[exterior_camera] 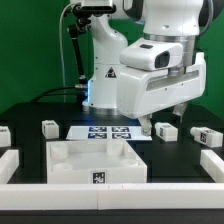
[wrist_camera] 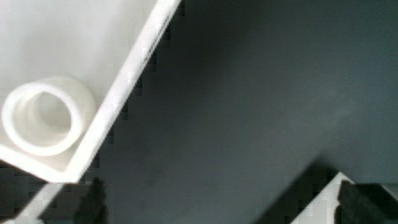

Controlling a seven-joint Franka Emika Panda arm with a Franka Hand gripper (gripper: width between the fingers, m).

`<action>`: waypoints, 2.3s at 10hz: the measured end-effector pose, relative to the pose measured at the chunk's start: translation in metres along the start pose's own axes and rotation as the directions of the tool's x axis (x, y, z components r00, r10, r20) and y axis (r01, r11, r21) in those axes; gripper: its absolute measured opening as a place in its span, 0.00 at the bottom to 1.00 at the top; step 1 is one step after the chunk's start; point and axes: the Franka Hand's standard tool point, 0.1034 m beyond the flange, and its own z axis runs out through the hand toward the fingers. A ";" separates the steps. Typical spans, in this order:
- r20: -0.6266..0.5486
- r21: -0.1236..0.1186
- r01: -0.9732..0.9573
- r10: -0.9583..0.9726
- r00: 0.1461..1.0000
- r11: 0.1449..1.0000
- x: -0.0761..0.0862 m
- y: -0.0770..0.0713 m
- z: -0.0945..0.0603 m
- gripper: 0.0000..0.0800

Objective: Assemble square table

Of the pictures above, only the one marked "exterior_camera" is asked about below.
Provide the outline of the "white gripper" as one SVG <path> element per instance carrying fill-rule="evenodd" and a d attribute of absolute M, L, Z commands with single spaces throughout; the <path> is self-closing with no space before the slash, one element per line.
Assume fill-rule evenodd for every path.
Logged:
<path fill-rule="evenodd" d="M 195 63 L 186 68 L 184 75 L 171 76 L 167 70 L 147 72 L 125 67 L 117 85 L 117 108 L 126 117 L 138 118 L 141 133 L 150 136 L 152 124 L 148 114 L 174 106 L 173 114 L 182 117 L 187 109 L 186 101 L 200 97 L 205 83 L 203 52 L 196 54 Z"/>

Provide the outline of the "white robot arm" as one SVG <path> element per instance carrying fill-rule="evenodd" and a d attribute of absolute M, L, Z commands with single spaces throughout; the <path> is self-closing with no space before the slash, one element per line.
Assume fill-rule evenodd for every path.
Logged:
<path fill-rule="evenodd" d="M 205 90 L 196 38 L 213 0 L 70 0 L 76 30 L 91 32 L 94 73 L 83 107 L 137 119 L 151 133 L 153 113 L 183 108 Z"/>

